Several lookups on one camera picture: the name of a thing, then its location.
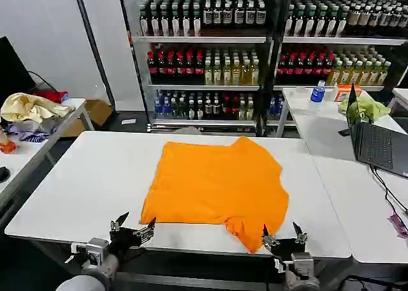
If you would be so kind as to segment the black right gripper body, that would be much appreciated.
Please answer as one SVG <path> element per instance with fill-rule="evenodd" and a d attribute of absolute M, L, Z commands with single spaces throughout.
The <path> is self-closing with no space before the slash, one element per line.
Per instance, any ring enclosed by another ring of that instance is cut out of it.
<path fill-rule="evenodd" d="M 296 238 L 278 239 L 278 244 L 272 246 L 271 253 L 281 261 L 292 261 L 292 253 L 304 253 L 306 243 L 296 242 Z"/>

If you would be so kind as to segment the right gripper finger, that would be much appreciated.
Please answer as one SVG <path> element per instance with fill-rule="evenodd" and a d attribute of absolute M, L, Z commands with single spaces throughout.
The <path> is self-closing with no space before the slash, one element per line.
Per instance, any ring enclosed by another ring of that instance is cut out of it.
<path fill-rule="evenodd" d="M 296 240 L 295 243 L 298 244 L 305 244 L 308 240 L 308 233 L 304 232 L 302 228 L 293 222 L 293 227 L 296 233 Z"/>
<path fill-rule="evenodd" d="M 269 234 L 266 225 L 263 225 L 263 234 L 261 236 L 261 242 L 269 252 L 272 252 L 273 250 L 277 249 L 281 244 L 279 240 L 277 240 L 274 236 Z"/>

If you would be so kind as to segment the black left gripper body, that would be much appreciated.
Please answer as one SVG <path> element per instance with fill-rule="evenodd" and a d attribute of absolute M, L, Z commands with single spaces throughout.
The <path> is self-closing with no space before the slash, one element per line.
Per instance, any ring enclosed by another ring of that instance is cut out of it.
<path fill-rule="evenodd" d="M 142 244 L 142 237 L 137 230 L 124 227 L 120 227 L 118 231 L 111 231 L 110 240 L 108 252 L 116 257 L 123 257 L 131 247 L 139 247 Z"/>

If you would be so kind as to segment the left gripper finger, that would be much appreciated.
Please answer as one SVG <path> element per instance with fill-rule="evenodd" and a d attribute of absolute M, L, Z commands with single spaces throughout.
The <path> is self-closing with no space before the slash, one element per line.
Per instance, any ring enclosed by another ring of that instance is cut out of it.
<path fill-rule="evenodd" d="M 154 236 L 154 229 L 156 224 L 156 217 L 154 217 L 150 223 L 136 232 L 133 232 L 136 245 L 142 245 L 149 241 Z"/>
<path fill-rule="evenodd" d="M 120 230 L 120 227 L 122 224 L 125 222 L 126 218 L 128 217 L 129 212 L 126 212 L 122 215 L 120 215 L 115 221 L 110 222 L 110 231 L 111 232 L 118 232 Z"/>

